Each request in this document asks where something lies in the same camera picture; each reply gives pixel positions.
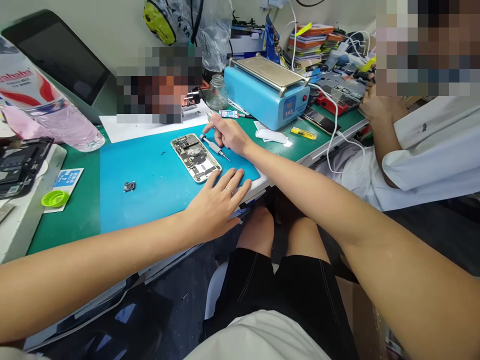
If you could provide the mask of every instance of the white wall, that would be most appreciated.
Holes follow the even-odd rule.
[[[338,25],[346,31],[364,30],[375,21],[376,0],[325,0],[315,7],[301,7],[291,0],[299,23]],[[313,4],[317,0],[301,0]],[[2,0],[0,27],[15,19],[41,9],[50,9],[60,16],[96,56],[115,74],[122,58],[138,54],[146,46],[162,46],[145,25],[143,7],[145,0]],[[264,24],[259,0],[232,0],[235,15],[242,20],[254,18]],[[282,45],[294,28],[290,6],[279,10],[275,27],[280,32]]]

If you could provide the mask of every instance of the precision screwdriver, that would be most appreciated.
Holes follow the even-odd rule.
[[[208,145],[208,147],[209,147],[210,149],[212,149],[215,154],[218,154],[218,155],[220,155],[220,156],[223,156],[225,159],[227,159],[228,161],[230,161],[230,159],[225,156],[225,154],[224,154],[224,152],[222,151],[222,149],[221,149],[216,143],[208,140],[207,137],[205,136],[205,134],[200,135],[200,140],[206,142],[207,145]]]

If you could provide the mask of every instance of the green bottle cap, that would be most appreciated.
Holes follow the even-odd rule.
[[[63,190],[50,191],[41,199],[41,204],[47,208],[59,208],[69,200],[69,193]]]

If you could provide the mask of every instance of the yellow lighter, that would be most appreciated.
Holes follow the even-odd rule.
[[[313,134],[311,132],[308,132],[306,130],[299,129],[298,127],[292,127],[290,132],[292,134],[297,134],[300,136],[303,136],[304,138],[311,139],[311,140],[316,140],[317,139],[317,134]]]

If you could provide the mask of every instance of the bottle label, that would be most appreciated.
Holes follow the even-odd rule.
[[[64,98],[24,54],[1,36],[0,97],[22,110],[49,109]]]

